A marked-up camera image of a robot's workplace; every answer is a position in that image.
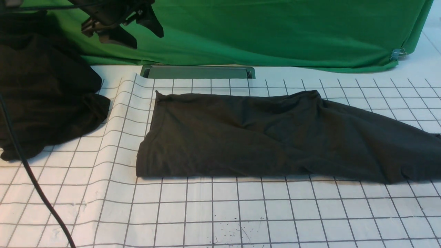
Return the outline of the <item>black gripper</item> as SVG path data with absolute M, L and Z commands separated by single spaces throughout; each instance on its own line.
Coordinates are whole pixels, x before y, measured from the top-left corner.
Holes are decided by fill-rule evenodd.
M 137 49 L 137 40 L 120 25 L 137 24 L 149 29 L 157 37 L 164 37 L 164 29 L 153 11 L 154 0 L 71 0 L 89 15 L 82 23 L 81 32 L 91 37 L 99 33 L 102 44 L 116 44 Z

